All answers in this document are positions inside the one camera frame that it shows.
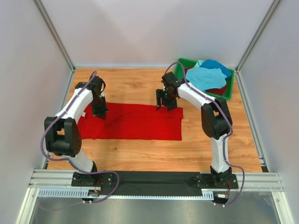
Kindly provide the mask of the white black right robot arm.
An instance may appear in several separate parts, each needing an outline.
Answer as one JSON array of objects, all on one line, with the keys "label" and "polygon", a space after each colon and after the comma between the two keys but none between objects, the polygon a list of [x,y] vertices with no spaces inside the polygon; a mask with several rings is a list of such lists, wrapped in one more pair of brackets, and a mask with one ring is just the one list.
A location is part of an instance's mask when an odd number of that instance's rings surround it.
[{"label": "white black right robot arm", "polygon": [[176,78],[173,72],[164,74],[161,82],[163,89],[156,90],[157,110],[164,106],[170,111],[177,108],[178,98],[187,100],[200,110],[202,129],[210,138],[211,173],[196,175],[197,186],[218,189],[228,187],[232,178],[232,168],[228,164],[228,134],[232,119],[226,100],[196,90],[191,83]]}]

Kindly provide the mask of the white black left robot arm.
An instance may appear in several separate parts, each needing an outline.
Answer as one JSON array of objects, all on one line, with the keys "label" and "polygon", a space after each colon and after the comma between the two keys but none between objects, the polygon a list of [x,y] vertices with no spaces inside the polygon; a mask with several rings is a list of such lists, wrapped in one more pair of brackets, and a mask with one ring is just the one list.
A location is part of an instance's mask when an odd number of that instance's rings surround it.
[{"label": "white black left robot arm", "polygon": [[105,120],[108,111],[102,78],[94,71],[88,82],[79,82],[71,99],[54,117],[44,121],[45,132],[41,151],[57,156],[56,161],[67,161],[75,169],[72,186],[94,187],[100,184],[101,176],[94,161],[82,150],[82,138],[78,122],[86,107],[90,106],[94,117]]}]

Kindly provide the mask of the green plastic bin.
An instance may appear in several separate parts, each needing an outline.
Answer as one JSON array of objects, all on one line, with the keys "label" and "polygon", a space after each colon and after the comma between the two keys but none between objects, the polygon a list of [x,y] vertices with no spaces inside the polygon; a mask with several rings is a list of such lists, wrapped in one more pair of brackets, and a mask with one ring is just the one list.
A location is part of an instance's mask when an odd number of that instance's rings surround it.
[{"label": "green plastic bin", "polygon": [[[186,58],[179,58],[178,62],[183,64],[185,72],[187,72],[190,68],[195,66],[197,61]],[[232,69],[229,70],[231,71],[232,76],[226,79],[226,85],[224,87],[222,87],[221,89],[209,89],[206,90],[205,93],[213,97],[223,97],[226,100],[230,100],[232,97],[235,72]],[[177,79],[183,79],[183,71],[180,65],[176,65],[174,75]]]}]

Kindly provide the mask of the light blue t shirt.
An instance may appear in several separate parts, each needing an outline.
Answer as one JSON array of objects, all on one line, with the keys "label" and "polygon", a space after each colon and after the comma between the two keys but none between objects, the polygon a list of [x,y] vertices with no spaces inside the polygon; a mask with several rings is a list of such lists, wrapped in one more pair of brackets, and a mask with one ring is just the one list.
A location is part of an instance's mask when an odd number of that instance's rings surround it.
[{"label": "light blue t shirt", "polygon": [[206,60],[200,66],[195,65],[186,72],[186,79],[198,90],[221,89],[226,86],[226,73],[217,61]]}]

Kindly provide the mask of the dark red t shirt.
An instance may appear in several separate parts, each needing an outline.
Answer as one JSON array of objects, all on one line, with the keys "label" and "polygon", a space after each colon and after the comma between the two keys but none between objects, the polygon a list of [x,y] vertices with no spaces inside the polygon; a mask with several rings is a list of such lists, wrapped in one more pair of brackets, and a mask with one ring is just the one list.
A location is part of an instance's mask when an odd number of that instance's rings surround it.
[{"label": "dark red t shirt", "polygon": [[185,74],[187,81],[200,91],[222,95],[227,89],[227,76],[221,69],[188,67]]}]

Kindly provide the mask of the left aluminium corner post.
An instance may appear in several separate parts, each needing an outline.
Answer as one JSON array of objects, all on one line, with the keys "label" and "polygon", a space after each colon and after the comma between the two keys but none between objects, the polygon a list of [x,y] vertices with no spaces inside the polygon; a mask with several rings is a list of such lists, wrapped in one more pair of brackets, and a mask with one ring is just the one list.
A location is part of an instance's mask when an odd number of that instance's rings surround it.
[{"label": "left aluminium corner post", "polygon": [[33,3],[36,6],[38,12],[40,13],[44,23],[46,24],[46,26],[47,26],[51,36],[53,37],[59,51],[61,52],[64,60],[68,64],[68,67],[73,72],[75,70],[75,66],[74,66],[73,62],[71,61],[71,58],[70,58],[69,54],[67,53],[67,50],[64,47],[64,45],[59,37],[59,34],[56,31],[55,26],[46,10],[44,4],[42,3],[41,0],[33,0]]}]

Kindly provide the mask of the aluminium corner post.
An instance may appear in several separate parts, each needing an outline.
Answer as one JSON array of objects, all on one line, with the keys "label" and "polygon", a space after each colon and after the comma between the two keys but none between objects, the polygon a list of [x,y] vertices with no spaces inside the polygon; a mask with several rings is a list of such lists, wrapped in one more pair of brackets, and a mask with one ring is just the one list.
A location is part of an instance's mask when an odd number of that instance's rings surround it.
[{"label": "aluminium corner post", "polygon": [[263,32],[267,28],[269,22],[271,21],[272,17],[274,16],[275,12],[277,11],[278,7],[282,3],[282,0],[273,0],[269,9],[267,10],[265,16],[263,17],[260,25],[258,26],[255,34],[253,35],[251,41],[249,42],[248,47],[246,48],[243,56],[241,57],[238,65],[236,66],[236,72],[240,72],[242,67],[245,65],[247,59],[249,58],[251,52],[253,51],[254,47],[256,46],[257,42],[259,41],[260,37],[262,36]]},{"label": "aluminium corner post", "polygon": [[68,67],[73,72],[75,70],[75,66],[74,66],[73,62],[71,61],[71,58],[70,58],[69,54],[67,53],[67,50],[64,47],[64,45],[59,37],[59,34],[56,31],[55,26],[46,10],[44,4],[42,3],[41,0],[33,0],[33,3],[36,6],[38,12],[40,13],[44,23],[46,24],[46,26],[47,26],[51,36],[53,37],[59,51],[61,52],[64,60],[68,64]]}]

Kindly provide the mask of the right aluminium corner post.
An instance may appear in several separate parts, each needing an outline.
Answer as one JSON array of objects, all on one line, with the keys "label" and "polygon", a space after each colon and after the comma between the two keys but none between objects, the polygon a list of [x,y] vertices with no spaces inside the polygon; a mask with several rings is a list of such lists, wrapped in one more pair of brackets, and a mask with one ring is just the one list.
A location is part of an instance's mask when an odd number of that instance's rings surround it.
[{"label": "right aluminium corner post", "polygon": [[260,37],[262,36],[263,32],[267,28],[269,22],[271,21],[272,17],[274,16],[275,12],[277,11],[278,7],[282,3],[282,0],[273,0],[269,9],[267,10],[265,16],[263,17],[260,25],[258,26],[255,34],[253,35],[251,41],[249,42],[248,47],[246,48],[243,56],[241,57],[238,65],[236,66],[236,72],[240,72],[242,67],[245,65],[247,59],[249,58],[251,52],[253,51],[254,47],[256,46],[257,42],[259,41]]}]

